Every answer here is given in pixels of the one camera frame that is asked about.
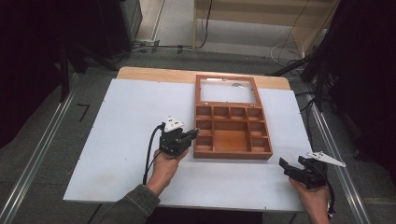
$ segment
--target wooden table edge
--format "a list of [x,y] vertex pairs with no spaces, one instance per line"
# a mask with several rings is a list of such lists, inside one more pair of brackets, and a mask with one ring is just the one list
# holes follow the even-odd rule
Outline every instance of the wooden table edge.
[[258,88],[290,90],[289,81],[284,77],[267,77],[258,75],[218,73],[218,72],[201,72],[174,70],[162,68],[145,68],[145,67],[122,67],[117,74],[117,79],[134,79],[146,81],[176,82],[176,83],[195,83],[196,75],[212,76],[237,76],[237,77],[254,77]]

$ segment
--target gray sleeve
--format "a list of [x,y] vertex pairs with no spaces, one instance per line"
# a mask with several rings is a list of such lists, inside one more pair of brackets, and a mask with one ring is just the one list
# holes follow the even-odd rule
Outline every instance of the gray sleeve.
[[111,206],[100,223],[146,223],[160,199],[144,185],[138,185]]

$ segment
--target white bracket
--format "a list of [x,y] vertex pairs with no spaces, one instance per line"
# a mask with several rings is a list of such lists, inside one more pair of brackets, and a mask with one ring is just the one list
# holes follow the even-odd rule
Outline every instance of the white bracket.
[[172,119],[172,118],[168,118],[168,120],[165,123],[165,128],[164,131],[166,133],[172,132],[175,129],[178,129],[180,127],[184,126],[184,122],[180,121],[178,119]]
[[306,153],[306,155],[309,156],[310,158],[317,160],[317,161],[324,161],[329,164],[338,165],[338,166],[342,166],[342,167],[347,166],[344,162],[333,159],[332,157],[324,154],[323,152],[309,152],[309,153]]

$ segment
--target metal rail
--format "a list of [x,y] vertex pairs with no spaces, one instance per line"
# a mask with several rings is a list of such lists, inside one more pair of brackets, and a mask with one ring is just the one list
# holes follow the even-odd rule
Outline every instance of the metal rail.
[[[307,85],[304,85],[304,88],[306,91],[312,91],[312,89]],[[307,99],[309,101],[313,99],[313,97],[307,95]],[[327,125],[326,119],[324,118],[322,113],[318,112],[318,109],[315,106],[312,106],[312,110],[315,121],[325,142],[326,148],[328,149],[329,156],[335,158],[338,161],[342,161],[343,159],[332,137],[332,133],[330,132],[329,126]],[[334,168],[341,182],[341,186],[344,189],[346,199],[349,202],[349,206],[352,210],[353,216],[356,219],[356,222],[361,224],[370,224],[371,220],[364,208],[364,205],[361,201],[361,196],[359,195],[349,175],[349,172],[347,171],[347,168],[339,166],[334,166]]]
[[47,127],[46,131],[44,131],[40,142],[35,148],[35,152],[28,161],[25,169],[23,170],[23,173],[14,185],[12,191],[8,195],[6,205],[4,206],[3,211],[0,214],[0,223],[11,223],[12,219],[17,214],[22,200],[26,195],[30,185],[32,184],[41,162],[44,160],[44,157],[50,147],[52,139],[58,131],[59,125],[64,118],[64,114],[66,113],[71,101],[73,100],[76,92],[76,86],[78,83],[79,77],[78,74],[75,73],[72,76],[72,85],[69,95],[65,98],[64,102],[59,104],[56,108],[56,111],[49,122],[49,126]]

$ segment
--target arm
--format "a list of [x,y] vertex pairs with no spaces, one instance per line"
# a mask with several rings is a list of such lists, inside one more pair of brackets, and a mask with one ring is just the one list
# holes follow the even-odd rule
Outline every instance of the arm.
[[170,184],[178,163],[187,155],[188,150],[178,157],[169,157],[159,150],[154,161],[153,172],[146,186],[139,185],[117,201],[101,219],[100,223],[146,223],[147,219],[160,203],[158,198]]
[[290,183],[297,189],[300,199],[309,215],[312,224],[329,224],[327,217],[327,205],[329,192],[325,187],[317,189],[306,189],[305,186],[289,178]]

